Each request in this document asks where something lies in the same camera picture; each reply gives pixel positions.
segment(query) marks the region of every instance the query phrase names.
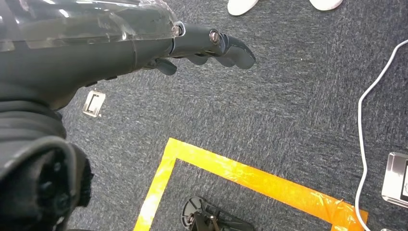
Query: metal screw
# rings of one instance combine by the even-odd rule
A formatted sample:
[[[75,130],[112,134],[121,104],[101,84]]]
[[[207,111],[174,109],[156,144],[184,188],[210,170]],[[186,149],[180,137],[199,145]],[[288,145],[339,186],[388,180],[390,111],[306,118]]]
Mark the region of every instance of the metal screw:
[[[42,196],[48,198],[54,195],[55,187],[51,181],[40,185]]]
[[[194,221],[194,215],[191,214],[191,216],[189,217],[189,223],[192,223]]]
[[[57,199],[57,206],[59,209],[65,209],[69,206],[69,196],[65,193],[63,193],[58,199]]]
[[[57,162],[54,164],[54,172],[58,172],[61,169],[61,163]]]
[[[181,29],[180,26],[174,26],[172,31],[176,36],[180,36],[183,34],[183,29]]]
[[[217,45],[219,43],[219,33],[216,30],[211,30],[210,31],[210,40],[214,45]]]

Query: clear plastic cover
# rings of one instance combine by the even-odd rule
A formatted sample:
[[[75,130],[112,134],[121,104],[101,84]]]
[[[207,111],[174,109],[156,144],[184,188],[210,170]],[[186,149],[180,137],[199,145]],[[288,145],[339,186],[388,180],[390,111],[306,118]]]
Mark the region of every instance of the clear plastic cover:
[[[13,50],[16,41],[25,41],[30,48],[46,48],[168,39],[178,32],[177,19],[162,0],[6,2],[11,14],[0,14],[0,51]]]

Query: gray carpet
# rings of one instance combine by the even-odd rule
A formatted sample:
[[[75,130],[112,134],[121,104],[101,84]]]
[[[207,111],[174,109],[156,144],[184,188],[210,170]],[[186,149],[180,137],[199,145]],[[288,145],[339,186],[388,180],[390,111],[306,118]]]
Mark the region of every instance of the gray carpet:
[[[260,0],[228,15],[226,0],[169,0],[184,22],[244,40],[250,70],[177,60],[166,77],[140,71],[80,89],[64,109],[69,140],[91,158],[90,206],[71,228],[132,230],[164,147],[173,137],[353,203],[362,173],[357,101],[408,39],[406,0],[344,0],[319,12],[307,0]],[[408,46],[367,97],[363,129],[369,173],[361,207],[372,230],[404,231],[408,210],[385,202],[387,155],[408,153]],[[81,113],[89,90],[107,94],[101,117]],[[330,224],[186,163],[177,162],[152,231],[183,230],[185,200],[201,195],[257,231],[330,230]]]

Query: floor socket cover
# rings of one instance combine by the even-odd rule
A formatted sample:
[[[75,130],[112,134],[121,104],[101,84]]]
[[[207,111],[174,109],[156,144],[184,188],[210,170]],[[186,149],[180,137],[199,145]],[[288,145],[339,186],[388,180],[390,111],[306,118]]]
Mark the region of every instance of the floor socket cover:
[[[104,93],[91,90],[88,94],[87,101],[85,102],[82,112],[89,116],[97,117],[105,98],[106,95]]]
[[[393,204],[408,208],[408,155],[390,153],[384,184],[382,185],[383,199]]]

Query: robotic finger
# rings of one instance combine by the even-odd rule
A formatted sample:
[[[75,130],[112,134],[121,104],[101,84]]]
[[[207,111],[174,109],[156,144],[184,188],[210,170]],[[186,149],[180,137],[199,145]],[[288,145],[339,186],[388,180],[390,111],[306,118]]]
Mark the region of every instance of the robotic finger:
[[[167,57],[187,58],[196,65],[203,65],[208,58],[215,57],[226,67],[251,68],[256,58],[251,50],[239,39],[205,26],[176,22],[178,35],[173,39]],[[158,69],[166,75],[175,73],[174,65],[161,58],[150,62],[144,69]]]

